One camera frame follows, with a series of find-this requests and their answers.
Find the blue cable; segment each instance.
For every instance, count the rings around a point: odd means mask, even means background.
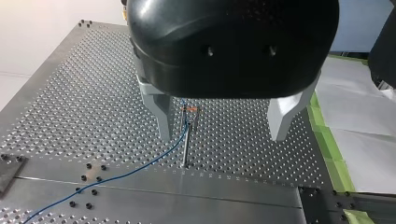
[[[147,168],[148,166],[150,166],[151,164],[153,164],[153,163],[157,162],[158,160],[162,159],[164,156],[168,155],[171,151],[173,151],[175,148],[177,148],[177,146],[180,144],[181,140],[183,139],[184,135],[186,134],[186,131],[187,131],[187,121],[185,120],[183,134],[180,136],[180,138],[177,140],[177,142],[175,143],[174,146],[172,146],[169,150],[167,150],[166,152],[164,152],[164,153],[163,153],[160,157],[158,157],[157,159],[155,159],[155,160],[153,160],[153,161],[147,163],[146,165],[144,165],[144,166],[142,166],[142,167],[140,167],[140,168],[138,168],[138,169],[136,169],[136,170],[133,170],[132,172],[127,173],[127,174],[125,174],[125,175],[114,176],[114,177],[112,177],[112,178],[109,178],[109,179],[106,179],[106,180],[102,180],[102,181],[100,181],[100,182],[96,182],[96,183],[90,184],[90,185],[88,185],[88,186],[85,186],[84,188],[82,188],[82,189],[76,191],[76,192],[73,193],[73,194],[70,194],[69,196],[67,196],[67,197],[65,197],[65,198],[63,198],[63,199],[61,199],[61,200],[59,200],[58,202],[52,203],[52,204],[48,205],[47,207],[44,207],[44,208],[40,209],[39,211],[35,212],[32,216],[28,217],[28,218],[26,219],[26,221],[23,222],[23,224],[26,224],[26,223],[27,223],[28,221],[30,221],[32,218],[34,218],[34,217],[37,216],[38,214],[44,212],[45,210],[47,210],[47,209],[49,209],[49,208],[55,206],[56,204],[62,203],[62,202],[64,202],[64,201],[66,201],[66,200],[72,198],[72,197],[75,196],[76,194],[81,193],[84,189],[88,189],[88,188],[90,188],[90,187],[93,187],[93,186],[96,186],[96,185],[100,185],[100,184],[106,183],[106,182],[108,182],[108,181],[112,181],[112,180],[116,180],[116,179],[121,179],[121,178],[124,178],[124,177],[126,177],[126,176],[128,176],[128,175],[132,175],[132,174],[134,174],[134,173],[136,173],[136,172],[138,172],[138,171],[141,171],[141,170]]]
[[[180,98],[180,100],[181,100],[181,103],[182,103],[183,105],[186,105],[186,101],[184,101],[183,98]]]

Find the screw hole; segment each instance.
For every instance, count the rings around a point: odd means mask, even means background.
[[[214,54],[214,50],[210,45],[204,45],[201,48],[201,52],[205,55],[205,56],[209,56],[212,57]]]
[[[274,57],[276,55],[277,47],[275,45],[265,45],[262,48],[262,53],[266,56]]]

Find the metal bracket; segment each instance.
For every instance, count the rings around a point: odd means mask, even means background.
[[[321,189],[299,187],[298,190],[307,224],[348,223],[343,211],[345,207],[336,201],[340,201],[340,198],[345,200],[352,198],[339,197]]]
[[[294,116],[309,104],[315,87],[318,84],[319,77],[320,72],[311,85],[295,95],[271,99],[267,118],[274,141],[285,140]]]
[[[169,141],[172,136],[175,117],[173,97],[161,92],[140,76],[137,76],[137,80],[143,104],[157,118],[161,139]]]
[[[22,156],[8,154],[1,154],[0,157],[0,197],[3,197],[12,179],[19,172],[27,159]]]

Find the white floor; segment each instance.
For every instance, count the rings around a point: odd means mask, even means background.
[[[0,110],[79,20],[126,24],[120,0],[0,2]]]

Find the green tape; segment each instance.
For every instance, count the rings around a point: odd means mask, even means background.
[[[311,105],[307,107],[309,121],[325,160],[333,188],[338,192],[356,191],[347,170],[347,165],[332,136],[332,131],[325,125],[318,97],[315,93],[312,95],[310,103]]]
[[[349,224],[374,224],[367,213],[361,211],[344,210]]]

